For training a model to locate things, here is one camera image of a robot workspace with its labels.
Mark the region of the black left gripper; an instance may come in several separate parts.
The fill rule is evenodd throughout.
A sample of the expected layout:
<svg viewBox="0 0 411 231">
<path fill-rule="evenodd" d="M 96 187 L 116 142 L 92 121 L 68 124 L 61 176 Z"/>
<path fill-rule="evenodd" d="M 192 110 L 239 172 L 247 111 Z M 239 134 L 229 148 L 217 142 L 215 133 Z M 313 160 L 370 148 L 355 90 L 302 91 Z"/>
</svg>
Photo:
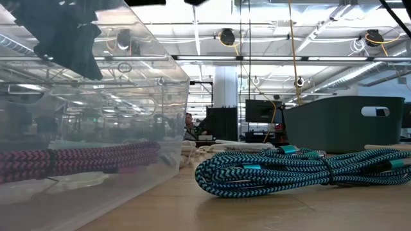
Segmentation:
<svg viewBox="0 0 411 231">
<path fill-rule="evenodd" d="M 14 0 L 15 23 L 30 32 L 41 32 L 34 47 L 41 59 L 84 78 L 101 80 L 102 73 L 94 58 L 94 39 L 101 30 L 96 0 Z"/>
</svg>

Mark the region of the clear plastic box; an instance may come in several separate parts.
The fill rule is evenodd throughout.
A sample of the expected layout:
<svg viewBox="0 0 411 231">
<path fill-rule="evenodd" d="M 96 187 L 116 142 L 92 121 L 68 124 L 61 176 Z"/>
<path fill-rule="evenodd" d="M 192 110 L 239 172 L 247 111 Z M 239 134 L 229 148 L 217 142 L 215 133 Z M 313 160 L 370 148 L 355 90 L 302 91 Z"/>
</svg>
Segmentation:
<svg viewBox="0 0 411 231">
<path fill-rule="evenodd" d="M 171 56 L 128 5 L 96 12 L 96 56 Z M 0 231 L 75 231 L 177 174 L 189 77 L 174 59 L 96 61 L 90 80 L 33 51 L 0 4 Z"/>
</svg>

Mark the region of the person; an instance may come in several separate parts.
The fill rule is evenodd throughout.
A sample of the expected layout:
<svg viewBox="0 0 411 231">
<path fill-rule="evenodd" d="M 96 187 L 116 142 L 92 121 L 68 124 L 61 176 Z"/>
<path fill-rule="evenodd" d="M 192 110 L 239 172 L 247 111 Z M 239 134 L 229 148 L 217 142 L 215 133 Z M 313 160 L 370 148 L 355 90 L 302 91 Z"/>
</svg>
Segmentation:
<svg viewBox="0 0 411 231">
<path fill-rule="evenodd" d="M 186 114 L 184 139 L 189 141 L 197 141 L 199 135 L 207 135 L 208 131 L 203 126 L 195 126 L 190 113 Z"/>
</svg>

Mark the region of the white building column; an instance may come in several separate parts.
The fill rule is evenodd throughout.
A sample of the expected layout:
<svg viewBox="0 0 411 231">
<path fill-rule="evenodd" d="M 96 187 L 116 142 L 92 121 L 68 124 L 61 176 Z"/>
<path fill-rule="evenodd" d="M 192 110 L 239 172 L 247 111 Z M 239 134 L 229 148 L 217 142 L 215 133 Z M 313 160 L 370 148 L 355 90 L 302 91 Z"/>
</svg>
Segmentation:
<svg viewBox="0 0 411 231">
<path fill-rule="evenodd" d="M 235 107 L 238 103 L 236 66 L 216 66 L 213 79 L 213 104 L 217 108 Z"/>
</svg>

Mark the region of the black cabinet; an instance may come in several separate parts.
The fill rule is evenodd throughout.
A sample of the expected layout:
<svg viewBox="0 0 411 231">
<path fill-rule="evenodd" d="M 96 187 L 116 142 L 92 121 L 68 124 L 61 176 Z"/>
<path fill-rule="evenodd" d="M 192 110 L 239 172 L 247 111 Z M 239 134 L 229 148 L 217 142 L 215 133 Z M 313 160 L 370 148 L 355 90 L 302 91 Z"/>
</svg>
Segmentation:
<svg viewBox="0 0 411 231">
<path fill-rule="evenodd" d="M 216 139 L 238 140 L 238 109 L 236 107 L 207 108 L 205 129 Z"/>
</svg>

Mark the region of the dark room monitor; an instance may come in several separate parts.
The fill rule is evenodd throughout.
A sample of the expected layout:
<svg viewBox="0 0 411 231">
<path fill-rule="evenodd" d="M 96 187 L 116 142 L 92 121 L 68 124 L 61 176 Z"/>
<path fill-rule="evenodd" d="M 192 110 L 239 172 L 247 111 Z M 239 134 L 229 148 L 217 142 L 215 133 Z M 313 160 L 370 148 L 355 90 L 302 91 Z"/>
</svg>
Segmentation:
<svg viewBox="0 0 411 231">
<path fill-rule="evenodd" d="M 274 123 L 283 122 L 284 105 L 281 101 L 267 101 L 246 99 L 245 100 L 245 121 L 251 123 Z"/>
</svg>

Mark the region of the teal plastic bin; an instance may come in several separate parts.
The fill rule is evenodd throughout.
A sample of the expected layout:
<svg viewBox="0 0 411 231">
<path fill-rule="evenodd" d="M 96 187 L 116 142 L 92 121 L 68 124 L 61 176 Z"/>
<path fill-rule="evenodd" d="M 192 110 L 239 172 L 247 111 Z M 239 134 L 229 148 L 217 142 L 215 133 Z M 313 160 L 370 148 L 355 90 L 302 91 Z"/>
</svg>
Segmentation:
<svg viewBox="0 0 411 231">
<path fill-rule="evenodd" d="M 401 97 L 337 96 L 286 109 L 288 142 L 331 154 L 397 144 L 404 104 Z"/>
</svg>

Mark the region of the long overhead light bar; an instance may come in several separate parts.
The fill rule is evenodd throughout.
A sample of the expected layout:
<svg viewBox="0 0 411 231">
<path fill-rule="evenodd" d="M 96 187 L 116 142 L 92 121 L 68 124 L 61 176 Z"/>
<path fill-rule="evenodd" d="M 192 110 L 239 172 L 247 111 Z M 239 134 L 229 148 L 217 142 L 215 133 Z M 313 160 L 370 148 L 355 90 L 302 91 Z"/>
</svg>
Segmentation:
<svg viewBox="0 0 411 231">
<path fill-rule="evenodd" d="M 95 61 L 261 61 L 261 62 L 411 62 L 409 56 L 96 56 Z"/>
</svg>

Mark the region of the thin black diagonal bar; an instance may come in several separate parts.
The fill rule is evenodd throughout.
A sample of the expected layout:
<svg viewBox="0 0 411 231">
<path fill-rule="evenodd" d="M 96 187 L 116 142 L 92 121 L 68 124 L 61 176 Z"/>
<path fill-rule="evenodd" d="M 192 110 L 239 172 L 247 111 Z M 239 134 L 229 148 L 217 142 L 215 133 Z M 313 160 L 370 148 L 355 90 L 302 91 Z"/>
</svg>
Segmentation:
<svg viewBox="0 0 411 231">
<path fill-rule="evenodd" d="M 408 35 L 411 39 L 411 30 L 404 24 L 404 22 L 396 15 L 396 13 L 392 10 L 386 0 L 378 0 L 381 5 L 386 9 L 389 15 L 395 20 L 395 22 L 401 27 L 401 29 Z"/>
</svg>

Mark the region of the silver ventilation duct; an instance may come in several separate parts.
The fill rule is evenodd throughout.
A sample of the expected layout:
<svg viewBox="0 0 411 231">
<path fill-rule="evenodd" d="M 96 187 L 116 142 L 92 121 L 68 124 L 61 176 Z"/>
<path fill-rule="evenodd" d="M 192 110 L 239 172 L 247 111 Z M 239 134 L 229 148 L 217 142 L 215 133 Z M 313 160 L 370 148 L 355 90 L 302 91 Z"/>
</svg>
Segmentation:
<svg viewBox="0 0 411 231">
<path fill-rule="evenodd" d="M 411 62 L 411 48 L 396 49 L 394 56 L 380 56 L 371 59 L 372 61 L 368 64 L 348 68 L 347 70 L 330 77 L 319 85 L 312 87 L 308 90 L 308 92 L 318 93 L 328 88 L 341 87 L 344 85 L 348 86 L 352 83 L 365 79 L 378 70 L 382 71 L 384 68 L 388 68 L 389 64 L 393 64 L 394 62 Z"/>
</svg>

